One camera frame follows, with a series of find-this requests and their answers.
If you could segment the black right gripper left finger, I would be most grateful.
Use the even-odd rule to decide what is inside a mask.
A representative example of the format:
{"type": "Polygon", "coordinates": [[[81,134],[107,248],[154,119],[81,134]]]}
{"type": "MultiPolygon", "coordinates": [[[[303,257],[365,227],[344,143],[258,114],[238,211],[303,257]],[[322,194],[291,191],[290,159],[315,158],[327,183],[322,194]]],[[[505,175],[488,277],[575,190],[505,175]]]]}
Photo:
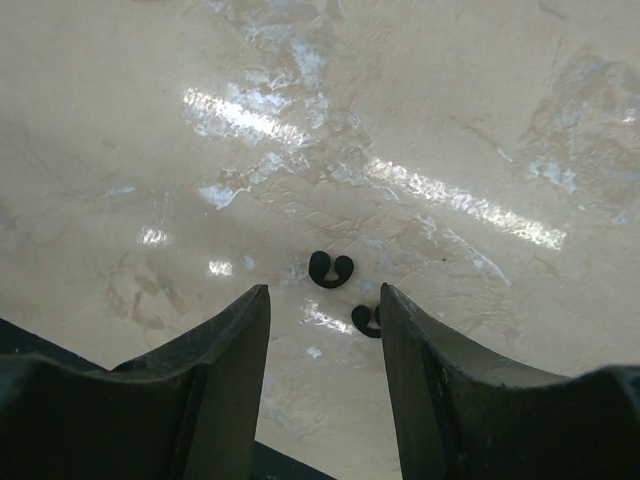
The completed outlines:
{"type": "Polygon", "coordinates": [[[256,285],[111,370],[1,325],[5,479],[247,479],[270,332],[256,285]]]}

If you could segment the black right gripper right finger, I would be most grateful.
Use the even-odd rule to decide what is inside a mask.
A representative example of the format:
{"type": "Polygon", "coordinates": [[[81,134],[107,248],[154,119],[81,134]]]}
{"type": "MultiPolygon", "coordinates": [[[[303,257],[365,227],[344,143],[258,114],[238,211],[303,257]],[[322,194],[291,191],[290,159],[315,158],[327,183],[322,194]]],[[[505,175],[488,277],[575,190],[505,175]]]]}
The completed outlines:
{"type": "Polygon", "coordinates": [[[635,479],[639,370],[577,377],[500,355],[380,291],[382,346],[406,479],[635,479]]]}

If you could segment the black earbud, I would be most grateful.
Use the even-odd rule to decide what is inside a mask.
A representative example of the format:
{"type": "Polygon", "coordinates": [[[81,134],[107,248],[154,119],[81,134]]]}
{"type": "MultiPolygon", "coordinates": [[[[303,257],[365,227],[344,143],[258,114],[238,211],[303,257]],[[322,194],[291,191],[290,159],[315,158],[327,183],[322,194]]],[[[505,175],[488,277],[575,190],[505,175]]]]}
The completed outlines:
{"type": "Polygon", "coordinates": [[[325,251],[315,251],[311,254],[308,264],[310,279],[324,289],[337,289],[343,286],[353,275],[354,261],[340,255],[334,260],[325,251]]]}
{"type": "Polygon", "coordinates": [[[373,339],[381,337],[380,306],[374,309],[366,305],[358,305],[351,312],[354,327],[364,336],[373,339]]]}

